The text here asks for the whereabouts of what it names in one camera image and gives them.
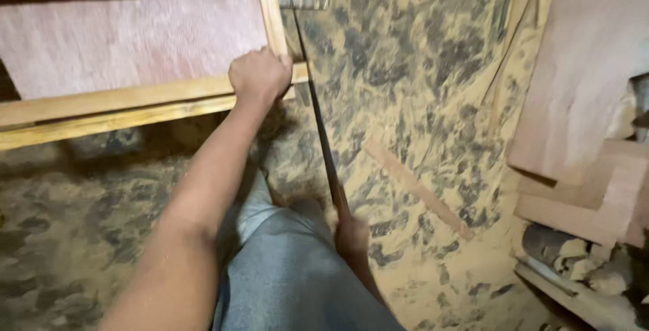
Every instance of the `plywood panel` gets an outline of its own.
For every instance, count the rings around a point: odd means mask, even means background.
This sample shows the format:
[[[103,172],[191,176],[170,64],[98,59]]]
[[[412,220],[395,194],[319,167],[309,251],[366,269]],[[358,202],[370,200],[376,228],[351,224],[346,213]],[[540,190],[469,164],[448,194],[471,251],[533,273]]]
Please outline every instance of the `plywood panel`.
[[[649,0],[553,0],[511,166],[580,185],[596,160],[637,48]]]
[[[521,194],[516,215],[594,241],[612,246],[616,241],[642,246],[646,222],[647,169],[649,146],[609,141],[611,180],[602,205],[588,209],[548,198]]]
[[[74,0],[0,15],[0,57],[24,100],[216,76],[267,44],[260,0]]]

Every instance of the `finger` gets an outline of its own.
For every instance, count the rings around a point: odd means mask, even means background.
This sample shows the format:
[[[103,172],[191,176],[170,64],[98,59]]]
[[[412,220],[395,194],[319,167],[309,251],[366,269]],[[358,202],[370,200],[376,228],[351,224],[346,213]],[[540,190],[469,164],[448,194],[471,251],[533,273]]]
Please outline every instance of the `finger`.
[[[282,65],[283,65],[285,68],[288,69],[288,68],[290,68],[290,67],[293,66],[293,58],[291,58],[290,55],[281,54],[281,55],[279,56],[279,59],[280,59],[280,62],[282,63]]]

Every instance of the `fist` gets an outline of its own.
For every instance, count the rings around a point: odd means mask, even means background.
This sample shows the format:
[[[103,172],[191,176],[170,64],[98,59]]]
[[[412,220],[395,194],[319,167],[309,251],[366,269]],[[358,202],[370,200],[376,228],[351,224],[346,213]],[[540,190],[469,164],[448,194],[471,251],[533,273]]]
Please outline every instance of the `fist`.
[[[336,251],[346,261],[367,259],[369,225],[356,217],[341,219],[336,228]]]
[[[268,46],[232,61],[228,76],[240,103],[264,103],[269,106],[291,83],[293,60],[277,57]]]

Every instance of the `wooden stick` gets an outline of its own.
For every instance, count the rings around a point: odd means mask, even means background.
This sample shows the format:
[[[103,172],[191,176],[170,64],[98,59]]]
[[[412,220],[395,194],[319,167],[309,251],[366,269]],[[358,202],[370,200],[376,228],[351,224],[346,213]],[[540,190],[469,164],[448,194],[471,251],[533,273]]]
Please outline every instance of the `wooden stick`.
[[[305,63],[293,66],[292,84],[308,81]],[[136,86],[37,100],[0,103],[0,127],[105,111],[232,94],[226,74],[155,86]]]
[[[444,223],[449,225],[455,232],[458,232],[462,238],[471,241],[475,234],[466,226],[466,223],[462,219],[459,219],[455,213],[451,212],[446,204],[442,203],[430,190],[421,184],[413,173],[401,165],[401,162],[392,153],[373,139],[365,141],[363,150],[378,161],[383,168],[396,176],[410,192],[415,193],[426,203],[426,207],[442,219]]]
[[[0,132],[0,150],[230,110],[235,102],[234,95],[219,96],[197,102],[173,103]]]
[[[260,0],[268,45],[277,54],[288,54],[279,0]]]

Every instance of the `sawdust-covered floor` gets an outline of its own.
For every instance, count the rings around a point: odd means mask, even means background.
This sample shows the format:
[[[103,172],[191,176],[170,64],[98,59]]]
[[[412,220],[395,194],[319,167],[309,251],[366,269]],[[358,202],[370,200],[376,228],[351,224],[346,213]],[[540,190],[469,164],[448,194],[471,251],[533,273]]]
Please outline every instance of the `sawdust-covered floor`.
[[[499,126],[487,129],[504,1],[330,0],[298,13],[350,207],[371,224],[372,268],[409,330],[537,330],[547,316],[513,273],[524,224],[504,160],[540,42],[534,3],[504,73]],[[92,329],[222,116],[0,152],[2,328]],[[476,238],[460,239],[378,167],[361,150],[368,137]],[[333,221],[311,107],[272,112],[255,155],[280,201],[320,198]]]

